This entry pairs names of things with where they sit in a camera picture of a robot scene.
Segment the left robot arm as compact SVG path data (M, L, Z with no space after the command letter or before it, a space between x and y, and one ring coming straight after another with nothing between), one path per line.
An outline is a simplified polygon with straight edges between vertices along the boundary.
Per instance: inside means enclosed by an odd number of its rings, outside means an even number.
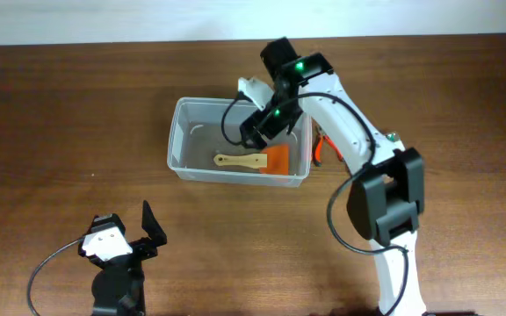
M146 314L142 262L156 257L158 248L167 244L148 201L142 202L141 228L145 237L127 241L126 227L112 213L96 216L82 237L78 254L100 268L91 285L93 315Z

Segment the clear screwdriver bit case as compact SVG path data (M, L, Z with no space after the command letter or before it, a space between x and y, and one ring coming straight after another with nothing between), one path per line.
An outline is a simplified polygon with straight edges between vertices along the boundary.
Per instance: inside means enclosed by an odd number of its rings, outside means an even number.
M400 141L401 138L399 136L398 133L388 133L387 134L387 138L392 141L392 142L396 142L396 141Z

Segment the wooden-handled orange scraper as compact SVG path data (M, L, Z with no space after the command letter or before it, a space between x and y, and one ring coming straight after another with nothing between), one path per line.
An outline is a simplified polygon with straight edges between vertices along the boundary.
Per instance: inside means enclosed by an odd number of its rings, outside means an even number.
M282 175L289 174L290 149L286 144L266 147L260 153L245 155L217 154L213 162L219 167L239 166L257 169L262 174Z

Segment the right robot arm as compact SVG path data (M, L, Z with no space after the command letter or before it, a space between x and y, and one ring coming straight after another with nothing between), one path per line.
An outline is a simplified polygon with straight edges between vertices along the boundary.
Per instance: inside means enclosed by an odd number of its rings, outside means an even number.
M257 110L240 125L238 145L263 149L268 140L290 131L306 114L327 134L343 157L350 177L329 199L326 217L347 191L351 224L370 244L362 250L334 238L354 253L371 255L379 279L379 315L424 315L416 267L419 217L424 210L424 163L394 133L375 128L354 104L336 71L320 54L298 55L287 38L269 42L260 54L273 84L242 78L238 98Z

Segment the small red-handled pliers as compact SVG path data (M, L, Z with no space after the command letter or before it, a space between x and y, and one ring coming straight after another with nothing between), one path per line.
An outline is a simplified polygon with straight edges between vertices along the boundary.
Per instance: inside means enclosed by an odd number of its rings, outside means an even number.
M337 160L340 162L344 161L342 154L340 153L338 147L334 144L334 142L330 139L330 137L322 130L320 126L315 127L315 142L312 147L312 162L316 167L320 167L322 165L322 147L324 144L328 144L336 153Z

